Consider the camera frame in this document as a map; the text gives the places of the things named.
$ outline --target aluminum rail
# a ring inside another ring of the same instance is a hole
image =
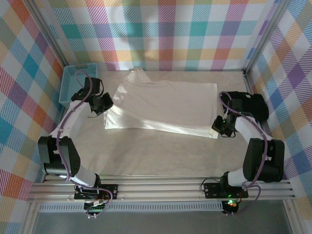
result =
[[[118,196],[114,202],[164,202],[164,201],[207,201],[227,199],[206,199],[200,184],[204,177],[163,177],[163,176],[106,176],[102,184],[118,184]],[[279,183],[260,183],[260,200],[294,199],[291,184],[287,180]],[[74,185],[57,177],[47,177],[44,183],[35,183],[30,192],[29,202],[81,202],[74,200]],[[253,200],[257,188],[248,190]]]

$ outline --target white cloth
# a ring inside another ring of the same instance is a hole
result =
[[[217,138],[211,129],[217,112],[217,85],[151,81],[141,69],[119,85],[105,129],[142,128]]]

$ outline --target white table surface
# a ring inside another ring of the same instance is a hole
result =
[[[105,91],[114,95],[130,71],[100,71]],[[216,83],[220,91],[246,92],[241,72],[146,72],[153,80]],[[218,114],[222,106],[218,101]],[[104,129],[103,116],[88,118],[74,144],[84,167],[99,175],[221,176],[242,167],[247,143],[145,129]]]

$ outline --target blue plastic basket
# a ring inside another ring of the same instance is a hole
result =
[[[98,77],[98,66],[96,63],[88,63],[82,65],[71,65],[64,67],[62,83],[60,86],[60,93],[58,101],[65,108],[69,108],[69,103],[71,102],[72,96],[81,89],[81,85],[75,78],[75,72],[82,70],[89,74],[90,77]],[[79,82],[84,85],[84,80],[86,78],[85,74],[77,74]]]

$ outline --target colorful plaid backdrop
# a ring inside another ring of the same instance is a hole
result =
[[[70,62],[198,71],[242,68],[278,0],[36,2]]]
[[[312,0],[292,0],[252,72],[269,131],[285,140],[285,174],[312,233]]]
[[[246,61],[245,61],[245,63],[244,63],[243,68],[246,68],[246,67],[247,67],[247,65],[248,65],[248,63],[249,63],[249,61],[250,61],[250,59],[251,59],[252,56],[254,55],[254,51],[255,51],[255,49],[257,48],[257,46],[259,45],[260,40],[261,40],[261,38],[262,38],[262,36],[263,36],[263,33],[267,30],[268,24],[269,24],[270,20],[272,19],[272,16],[274,15],[274,13],[275,13],[275,11],[276,11],[276,8],[277,8],[277,6],[278,6],[278,4],[279,4],[280,2],[281,2],[281,0],[274,0],[274,3],[273,3],[273,5],[272,5],[272,7],[271,7],[271,9],[270,9],[270,11],[269,11],[269,13],[268,13],[268,15],[267,15],[267,17],[266,17],[266,19],[265,19],[265,21],[264,21],[264,23],[263,23],[263,25],[262,25],[262,27],[261,27],[259,33],[258,33],[256,39],[254,40],[253,46],[252,46],[250,52],[248,53],[248,56],[247,56],[247,59],[246,59]]]
[[[59,121],[62,67],[21,0],[0,0],[0,234],[14,234]]]

